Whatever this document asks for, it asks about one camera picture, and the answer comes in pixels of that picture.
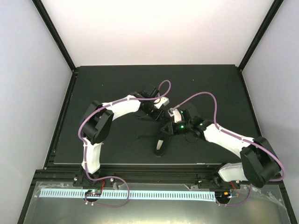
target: metal surface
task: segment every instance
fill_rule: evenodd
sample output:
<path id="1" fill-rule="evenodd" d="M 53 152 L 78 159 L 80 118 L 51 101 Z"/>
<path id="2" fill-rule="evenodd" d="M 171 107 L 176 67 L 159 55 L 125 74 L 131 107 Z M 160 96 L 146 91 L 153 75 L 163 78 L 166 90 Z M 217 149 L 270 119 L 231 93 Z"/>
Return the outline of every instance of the metal surface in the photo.
<path id="1" fill-rule="evenodd" d="M 60 188 L 68 187 L 59 184 Z M 130 185 L 132 190 L 150 189 L 152 185 Z M 153 185 L 154 188 L 181 189 L 183 185 Z M 111 209 L 85 205 L 81 198 L 35 197 L 40 188 L 57 188 L 52 182 L 37 184 L 25 219 L 25 224 L 288 224 L 290 223 L 277 185 L 254 189 L 251 198 L 238 207 L 219 207 L 203 201 L 130 200 L 125 206 Z M 237 203 L 246 198 L 249 188 L 239 190 L 240 196 L 232 198 Z M 117 205 L 123 200 L 100 199 L 101 203 Z"/>
<path id="2" fill-rule="evenodd" d="M 87 189 L 41 189 L 39 197 L 85 198 Z M 127 190 L 103 190 L 101 196 L 88 196 L 94 199 L 126 199 Z M 210 191 L 170 191 L 170 190 L 131 190 L 130 200 L 176 200 L 215 202 L 215 193 Z"/>
<path id="3" fill-rule="evenodd" d="M 56 152 L 52 154 L 55 156 L 51 158 L 54 159 L 54 165 L 81 164 L 83 146 L 77 137 L 77 131 L 90 102 L 95 99 L 99 102 L 113 101 L 126 96 L 130 91 L 142 90 L 147 84 L 159 85 L 164 79 L 169 79 L 172 83 L 172 90 L 168 94 L 170 104 L 166 109 L 174 107 L 194 93 L 207 90 L 217 98 L 219 124 L 245 136 L 258 136 L 239 71 L 234 65 L 83 66 L 78 68 L 78 78 Z M 162 86 L 161 92 L 166 88 L 166 85 Z M 214 104 L 209 96 L 195 98 L 191 103 L 196 106 L 202 117 L 210 119 L 213 116 Z M 159 129 L 158 122 L 144 121 L 134 114 L 117 119 L 112 123 L 109 136 L 101 149 L 101 166 L 182 166 L 239 161 L 237 156 L 231 155 L 216 144 L 202 140 L 190 143 L 184 136 L 174 136 L 167 153 L 157 157 L 153 151 L 157 146 L 156 137 Z"/>
<path id="4" fill-rule="evenodd" d="M 51 169 L 47 169 L 47 170 L 42 169 L 42 170 L 37 170 L 36 171 L 36 173 L 34 175 L 34 178 L 33 178 L 33 181 L 32 181 L 32 184 L 30 186 L 29 192 L 27 194 L 22 212 L 20 214 L 18 224 L 22 224 L 24 222 L 27 211 L 29 213 L 34 212 L 33 209 L 32 209 L 32 202 L 30 203 L 30 200 L 31 200 L 31 197 L 35 195 L 34 194 L 35 186 L 39 186 L 40 182 L 53 183 L 53 181 L 60 181 L 60 182 L 69 182 L 70 184 L 73 183 L 73 178 L 74 178 L 74 172 L 72 171 L 74 169 L 73 167 L 59 167 L 60 170 L 53 170 L 52 169 L 53 167 L 50 167 L 50 168 Z M 199 171 L 190 170 L 189 168 L 184 168 L 184 169 L 186 171 L 186 174 L 187 173 L 193 174 L 193 173 L 198 173 L 199 172 Z M 176 169 L 174 169 L 173 171 L 176 172 L 178 175 L 164 176 L 164 183 L 168 183 L 168 184 L 169 183 L 172 183 L 172 184 L 174 184 L 174 183 L 184 183 L 184 184 L 190 183 L 190 180 L 188 181 L 185 178 L 183 178 L 186 174 L 183 175 L 181 173 L 182 171 L 179 171 L 179 170 L 176 170 Z M 157 183 L 157 180 L 156 180 L 157 177 L 155 175 L 151 176 L 150 178 L 152 178 L 152 181 L 150 181 L 150 182 Z M 274 189 L 275 188 L 276 189 L 275 189 L 275 191 L 272 191 L 272 192 L 279 192 L 279 190 L 277 190 L 277 189 L 281 190 L 282 199 L 283 199 L 283 202 L 284 202 L 284 204 L 287 208 L 287 213 L 288 213 L 288 215 L 291 219 L 291 223 L 296 224 L 297 220 L 296 220 L 296 217 L 294 215 L 294 211 L 292 209 L 292 205 L 290 203 L 290 200 L 289 200 L 288 194 L 285 190 L 285 186 L 284 186 L 283 182 L 269 182 L 267 187 L 265 187 L 264 189 L 266 189 L 266 190 L 271 189 L 272 186 L 269 186 L 269 184 L 275 185 Z"/>

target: gray wall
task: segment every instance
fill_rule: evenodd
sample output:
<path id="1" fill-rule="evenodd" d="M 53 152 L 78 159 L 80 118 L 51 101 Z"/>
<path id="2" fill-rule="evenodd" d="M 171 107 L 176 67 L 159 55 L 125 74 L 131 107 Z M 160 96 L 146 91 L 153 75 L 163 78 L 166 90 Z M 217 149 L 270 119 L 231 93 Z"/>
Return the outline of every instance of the gray wall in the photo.
<path id="1" fill-rule="evenodd" d="M 0 1 L 0 222 L 17 223 L 71 77 L 29 0 Z"/>
<path id="2" fill-rule="evenodd" d="M 285 184 L 295 214 L 299 214 L 298 12 L 298 0 L 284 1 L 243 72 L 262 133 L 286 167 Z"/>
<path id="3" fill-rule="evenodd" d="M 77 66 L 239 64 L 272 2 L 43 0 Z"/>

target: black table surface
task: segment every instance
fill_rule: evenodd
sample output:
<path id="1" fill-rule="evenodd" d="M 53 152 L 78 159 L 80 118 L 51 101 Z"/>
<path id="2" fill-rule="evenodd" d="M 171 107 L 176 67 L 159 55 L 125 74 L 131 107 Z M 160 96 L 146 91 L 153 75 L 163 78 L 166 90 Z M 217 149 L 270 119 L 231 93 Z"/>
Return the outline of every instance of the black table surface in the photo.
<path id="1" fill-rule="evenodd" d="M 217 123 L 242 134 L 257 137 L 258 129 L 242 83 L 234 65 L 133 65 L 81 66 L 72 92 L 55 152 L 55 164 L 80 164 L 83 143 L 78 139 L 79 123 L 94 100 L 111 102 L 141 91 L 148 84 L 156 87 L 171 81 L 167 95 L 174 107 L 200 91 L 213 93 L 218 102 Z M 161 92 L 167 90 L 167 84 Z M 192 100 L 203 118 L 213 119 L 214 102 L 209 95 Z M 140 120 L 135 114 L 116 119 L 101 148 L 101 164 L 199 164 L 239 162 L 239 158 L 224 148 L 203 140 L 186 141 L 183 135 L 174 136 L 164 156 L 156 157 L 159 124 Z"/>

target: purple cable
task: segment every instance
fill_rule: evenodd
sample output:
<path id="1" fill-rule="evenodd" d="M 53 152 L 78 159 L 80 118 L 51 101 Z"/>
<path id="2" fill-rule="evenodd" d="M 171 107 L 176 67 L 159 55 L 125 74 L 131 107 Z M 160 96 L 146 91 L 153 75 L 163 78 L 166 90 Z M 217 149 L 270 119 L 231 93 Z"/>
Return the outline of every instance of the purple cable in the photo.
<path id="1" fill-rule="evenodd" d="M 217 124 L 217 122 L 216 122 L 216 115 L 217 115 L 217 100 L 216 100 L 215 96 L 214 96 L 213 94 L 211 94 L 210 92 L 198 92 L 198 93 L 196 93 L 196 94 L 190 96 L 188 99 L 184 100 L 184 101 L 183 101 L 182 103 L 180 103 L 179 105 L 175 106 L 174 109 L 179 108 L 181 105 L 183 105 L 184 103 L 186 103 L 187 101 L 189 101 L 189 100 L 192 99 L 193 97 L 198 96 L 198 95 L 201 95 L 201 94 L 208 94 L 208 95 L 210 95 L 210 96 L 213 98 L 213 100 L 214 100 L 214 103 L 215 103 L 215 110 L 214 110 L 214 124 L 215 124 L 216 128 L 217 128 L 218 130 L 220 130 L 221 132 L 223 132 L 223 133 L 225 133 L 225 134 L 228 134 L 229 136 L 232 136 L 232 137 L 234 137 L 234 138 L 236 138 L 236 139 L 238 139 L 238 140 L 242 140 L 242 141 L 244 141 L 244 142 L 247 142 L 247 143 L 249 143 L 249 144 L 251 144 L 251 145 L 253 145 L 253 146 L 255 146 L 255 147 L 257 147 L 257 148 L 259 148 L 259 149 L 261 149 L 261 150 L 263 150 L 264 152 L 266 152 L 270 157 L 272 157 L 272 158 L 275 160 L 275 162 L 277 162 L 277 164 L 280 166 L 280 168 L 281 168 L 281 170 L 282 170 L 282 172 L 283 172 L 283 173 L 282 173 L 282 176 L 281 176 L 280 178 L 278 178 L 278 179 L 272 179 L 272 180 L 270 180 L 270 181 L 274 181 L 274 182 L 276 182 L 276 181 L 281 181 L 281 180 L 283 180 L 283 179 L 285 178 L 285 175 L 286 175 L 285 167 L 284 167 L 284 165 L 281 163 L 281 161 L 279 161 L 279 159 L 278 159 L 275 155 L 273 155 L 271 152 L 269 152 L 269 150 L 265 149 L 264 147 L 262 147 L 262 146 L 260 146 L 260 145 L 258 145 L 258 144 L 256 144 L 256 143 L 254 143 L 254 142 L 252 142 L 252 141 L 249 141 L 249 140 L 247 140 L 247 139 L 242 139 L 242 138 L 240 138 L 240 137 L 237 136 L 237 135 L 234 135 L 234 134 L 232 134 L 232 133 L 230 133 L 230 132 L 227 132 L 226 130 L 219 129 L 219 126 L 218 126 L 218 124 Z"/>
<path id="2" fill-rule="evenodd" d="M 170 91 L 170 89 L 171 89 L 171 82 L 170 82 L 169 80 L 164 80 L 164 81 L 159 85 L 159 89 L 160 89 L 161 85 L 162 85 L 163 83 L 166 83 L 166 82 L 168 82 L 169 87 L 168 87 L 168 90 L 166 91 L 166 93 L 164 93 L 162 96 L 158 96 L 158 97 L 155 97 L 155 98 L 129 98 L 129 99 L 124 98 L 124 99 L 120 99 L 120 100 L 117 100 L 117 101 L 113 102 L 111 105 L 105 105 L 105 106 L 103 106 L 103 107 L 101 107 L 101 108 L 95 110 L 95 111 L 92 112 L 92 113 L 91 113 L 91 114 L 90 114 L 90 115 L 89 115 L 89 116 L 82 122 L 82 124 L 80 125 L 79 130 L 78 130 L 78 137 L 79 137 L 79 139 L 82 140 L 82 141 L 84 142 L 85 145 L 87 145 L 86 140 L 83 139 L 83 137 L 81 136 L 82 128 L 83 128 L 83 126 L 89 121 L 89 119 L 90 119 L 91 117 L 93 117 L 95 114 L 97 114 L 97 113 L 100 112 L 101 110 L 103 110 L 103 109 L 105 109 L 105 108 L 107 108 L 107 107 L 110 107 L 110 106 L 112 106 L 112 105 L 115 105 L 115 104 L 118 104 L 118 103 L 127 101 L 127 100 L 140 100 L 140 101 L 142 100 L 142 101 L 145 101 L 145 100 L 156 100 L 156 99 L 159 99 L 159 98 L 161 98 L 161 97 L 164 97 L 164 96 L 166 96 L 166 95 L 169 93 L 169 91 Z M 87 178 L 88 178 L 89 180 L 91 180 L 91 181 L 101 181 L 101 180 L 104 180 L 104 179 L 107 179 L 107 178 L 114 178 L 114 179 L 121 180 L 122 182 L 124 182 L 124 184 L 126 185 L 126 187 L 127 187 L 127 189 L 128 189 L 128 196 L 127 196 L 125 202 L 122 203 L 122 204 L 120 204 L 120 205 L 107 205 L 107 204 L 101 204 L 101 203 L 92 203 L 92 202 L 87 201 L 87 196 L 85 197 L 85 201 L 86 201 L 87 203 L 96 204 L 96 205 L 102 205 L 102 206 L 106 206 L 106 207 L 109 207 L 109 208 L 119 208 L 119 207 L 125 205 L 125 204 L 128 202 L 128 200 L 129 200 L 129 195 L 130 195 L 130 189 L 129 189 L 129 186 L 128 186 L 127 182 L 125 182 L 125 180 L 123 180 L 122 178 L 117 177 L 117 176 L 105 176 L 105 177 L 98 178 L 98 179 L 93 179 L 93 178 L 91 178 L 90 175 L 89 175 L 89 173 L 88 173 L 88 167 L 87 167 L 87 162 L 86 162 L 87 159 L 86 159 L 86 157 L 87 157 L 87 146 L 84 146 L 83 162 L 85 163 L 85 173 L 86 173 L 86 176 L 87 176 Z"/>
<path id="3" fill-rule="evenodd" d="M 201 94 L 208 94 L 208 95 L 210 95 L 210 96 L 213 98 L 214 103 L 215 103 L 215 110 L 214 110 L 214 124 L 215 124 L 216 128 L 219 129 L 218 124 L 217 124 L 217 122 L 216 122 L 216 116 L 217 116 L 217 100 L 216 100 L 215 96 L 214 96 L 213 94 L 211 94 L 210 92 L 198 92 L 198 93 L 196 93 L 196 94 L 190 96 L 188 99 L 184 100 L 184 101 L 183 101 L 182 103 L 180 103 L 179 105 L 175 106 L 173 109 L 174 109 L 174 110 L 175 110 L 175 109 L 178 109 L 181 105 L 183 105 L 184 103 L 186 103 L 187 101 L 189 101 L 189 100 L 192 99 L 193 97 L 196 97 L 196 96 L 201 95 Z"/>
<path id="4" fill-rule="evenodd" d="M 249 193 L 248 193 L 246 199 L 245 199 L 244 201 L 240 202 L 240 203 L 237 203 L 237 204 L 221 204 L 221 203 L 219 203 L 219 201 L 218 201 L 217 199 L 216 199 L 216 203 L 219 204 L 219 205 L 222 205 L 222 206 L 227 206 L 227 207 L 235 207 L 235 206 L 243 205 L 243 204 L 245 204 L 245 202 L 247 202 L 248 199 L 250 198 L 251 193 L 252 193 L 252 188 L 253 188 L 253 186 L 252 186 L 252 184 L 251 184 L 251 185 L 250 185 L 250 188 L 249 188 Z"/>

